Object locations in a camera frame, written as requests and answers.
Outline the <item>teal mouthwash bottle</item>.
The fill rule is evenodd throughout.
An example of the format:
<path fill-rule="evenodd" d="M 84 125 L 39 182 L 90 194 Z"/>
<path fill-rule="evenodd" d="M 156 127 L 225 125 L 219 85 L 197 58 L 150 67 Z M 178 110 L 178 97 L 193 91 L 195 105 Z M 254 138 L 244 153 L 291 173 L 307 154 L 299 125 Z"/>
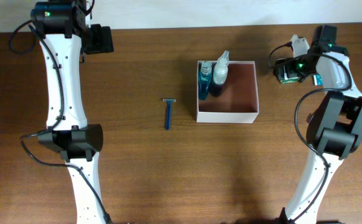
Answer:
<path fill-rule="evenodd" d="M 201 68 L 199 71 L 198 84 L 199 84 L 199 92 L 198 98 L 200 100 L 205 100 L 209 93 L 209 87 L 212 79 L 212 63 L 210 61 L 204 61 L 201 64 Z"/>

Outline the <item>green white soap box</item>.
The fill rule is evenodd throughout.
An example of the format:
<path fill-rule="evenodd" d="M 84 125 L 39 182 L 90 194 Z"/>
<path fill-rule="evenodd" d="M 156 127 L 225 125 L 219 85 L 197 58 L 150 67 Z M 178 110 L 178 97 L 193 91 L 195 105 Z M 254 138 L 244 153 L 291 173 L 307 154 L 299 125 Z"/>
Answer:
<path fill-rule="evenodd" d="M 296 83 L 298 82 L 298 77 L 293 77 L 293 78 L 285 78 L 285 77 L 282 77 L 280 79 L 280 83 L 281 84 L 286 84 L 286 83 Z"/>

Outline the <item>clear purple spray bottle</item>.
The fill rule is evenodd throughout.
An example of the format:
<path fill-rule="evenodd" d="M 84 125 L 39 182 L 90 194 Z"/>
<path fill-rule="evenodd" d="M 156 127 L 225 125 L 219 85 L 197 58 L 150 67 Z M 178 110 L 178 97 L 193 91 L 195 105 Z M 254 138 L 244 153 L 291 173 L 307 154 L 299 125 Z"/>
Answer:
<path fill-rule="evenodd" d="M 218 58 L 212 75 L 212 82 L 210 86 L 210 94 L 214 97 L 218 97 L 222 93 L 224 88 L 229 65 L 229 51 L 225 50 L 224 53 Z"/>

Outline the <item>blue disposable razor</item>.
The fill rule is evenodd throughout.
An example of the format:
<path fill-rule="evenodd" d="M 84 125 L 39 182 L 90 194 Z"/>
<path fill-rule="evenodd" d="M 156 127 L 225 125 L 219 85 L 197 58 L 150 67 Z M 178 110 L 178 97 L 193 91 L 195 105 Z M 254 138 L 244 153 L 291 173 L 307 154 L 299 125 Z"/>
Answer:
<path fill-rule="evenodd" d="M 168 131 L 171 127 L 171 106 L 173 103 L 176 102 L 176 100 L 172 98 L 163 98 L 163 101 L 166 103 L 166 117 L 164 128 Z"/>

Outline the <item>white teal toothpaste tube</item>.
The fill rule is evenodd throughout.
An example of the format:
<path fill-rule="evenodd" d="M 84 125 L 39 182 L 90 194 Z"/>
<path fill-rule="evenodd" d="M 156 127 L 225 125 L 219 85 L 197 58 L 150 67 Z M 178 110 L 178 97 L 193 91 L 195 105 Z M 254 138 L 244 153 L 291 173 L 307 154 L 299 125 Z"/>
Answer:
<path fill-rule="evenodd" d="M 313 78 L 313 83 L 315 86 L 322 86 L 323 85 L 323 81 L 322 78 L 319 74 L 315 74 L 314 76 L 312 76 Z"/>

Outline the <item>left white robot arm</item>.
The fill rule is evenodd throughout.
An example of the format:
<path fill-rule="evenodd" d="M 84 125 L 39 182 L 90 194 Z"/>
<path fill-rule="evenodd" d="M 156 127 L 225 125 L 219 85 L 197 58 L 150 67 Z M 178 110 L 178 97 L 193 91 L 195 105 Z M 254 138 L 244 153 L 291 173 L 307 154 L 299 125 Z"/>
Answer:
<path fill-rule="evenodd" d="M 100 124 L 87 121 L 80 87 L 80 64 L 86 55 L 114 51 L 109 26 L 92 24 L 92 3 L 37 2 L 32 32 L 43 50 L 49 96 L 46 129 L 39 144 L 59 154 L 69 171 L 77 223 L 111 223 L 102 202 L 98 159 L 103 147 Z"/>

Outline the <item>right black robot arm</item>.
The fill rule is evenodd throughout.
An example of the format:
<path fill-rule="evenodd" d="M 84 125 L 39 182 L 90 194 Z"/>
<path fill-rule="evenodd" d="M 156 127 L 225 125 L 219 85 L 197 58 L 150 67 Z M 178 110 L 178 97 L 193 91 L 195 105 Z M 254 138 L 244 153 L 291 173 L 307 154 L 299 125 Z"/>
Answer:
<path fill-rule="evenodd" d="M 308 159 L 297 189 L 276 223 L 316 223 L 334 173 L 362 140 L 362 93 L 350 72 L 350 54 L 336 43 L 336 33 L 335 26 L 318 26 L 311 43 L 294 35 L 284 45 L 292 49 L 292 57 L 269 63 L 280 83 L 303 82 L 319 75 L 325 93 L 308 119 L 306 134 L 297 132 L 308 147 Z"/>

